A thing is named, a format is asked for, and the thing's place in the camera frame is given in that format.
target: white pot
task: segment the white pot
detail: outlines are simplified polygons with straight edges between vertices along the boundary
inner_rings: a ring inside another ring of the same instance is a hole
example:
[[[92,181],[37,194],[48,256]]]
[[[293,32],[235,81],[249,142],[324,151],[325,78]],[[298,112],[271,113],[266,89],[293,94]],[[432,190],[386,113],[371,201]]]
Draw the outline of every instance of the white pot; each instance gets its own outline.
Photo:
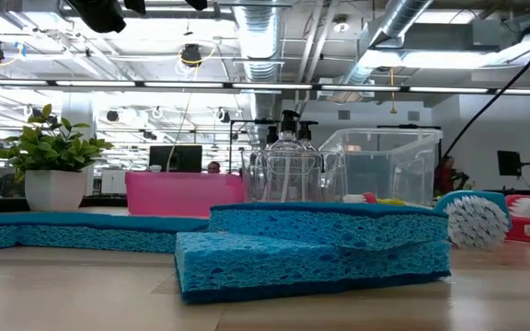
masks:
[[[26,200],[33,211],[76,211],[85,195],[84,172],[26,171]]]

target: potted plant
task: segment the potted plant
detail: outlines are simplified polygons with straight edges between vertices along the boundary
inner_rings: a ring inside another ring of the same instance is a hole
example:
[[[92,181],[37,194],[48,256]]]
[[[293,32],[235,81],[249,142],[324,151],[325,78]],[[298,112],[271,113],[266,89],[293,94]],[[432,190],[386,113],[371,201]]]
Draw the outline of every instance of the potted plant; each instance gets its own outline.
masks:
[[[67,119],[57,123],[51,117],[52,105],[41,115],[28,119],[34,126],[24,126],[18,137],[9,137],[9,148],[0,148],[0,158],[8,159],[16,168],[16,180],[25,178],[26,200],[33,211],[75,211],[86,192],[86,174],[100,152],[112,148],[103,139],[83,139]]]

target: desk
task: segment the desk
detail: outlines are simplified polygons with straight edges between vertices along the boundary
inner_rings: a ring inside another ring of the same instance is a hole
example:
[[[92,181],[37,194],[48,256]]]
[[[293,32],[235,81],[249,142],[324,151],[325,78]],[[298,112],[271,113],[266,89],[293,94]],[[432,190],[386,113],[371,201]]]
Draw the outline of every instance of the desk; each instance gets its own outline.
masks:
[[[171,255],[14,247],[0,250],[0,330],[530,330],[530,244],[452,258],[431,284],[186,306]]]

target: monitor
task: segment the monitor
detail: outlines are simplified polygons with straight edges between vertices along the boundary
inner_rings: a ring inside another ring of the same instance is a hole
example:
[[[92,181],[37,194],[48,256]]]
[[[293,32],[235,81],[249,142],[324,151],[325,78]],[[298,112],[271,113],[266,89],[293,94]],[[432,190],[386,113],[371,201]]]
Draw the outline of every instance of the monitor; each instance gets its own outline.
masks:
[[[498,171],[501,176],[521,176],[521,155],[517,152],[498,151]]]
[[[167,161],[173,146],[151,146],[148,165],[161,166],[161,172],[167,171]],[[169,172],[201,172],[202,171],[202,146],[181,145],[176,146]]]

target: green object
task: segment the green object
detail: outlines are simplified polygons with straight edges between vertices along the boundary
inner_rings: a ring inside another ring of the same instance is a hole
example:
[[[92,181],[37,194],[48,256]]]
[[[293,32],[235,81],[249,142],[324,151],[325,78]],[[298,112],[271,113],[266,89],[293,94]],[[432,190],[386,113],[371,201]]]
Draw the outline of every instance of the green object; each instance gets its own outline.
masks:
[[[11,147],[0,148],[0,158],[16,168],[16,180],[23,179],[27,170],[78,172],[113,147],[103,139],[82,139],[82,133],[73,132],[74,128],[88,128],[85,123],[71,124],[67,119],[49,123],[51,113],[52,105],[44,106],[41,116],[28,119],[34,126],[24,126],[20,136],[7,138],[13,142]]]

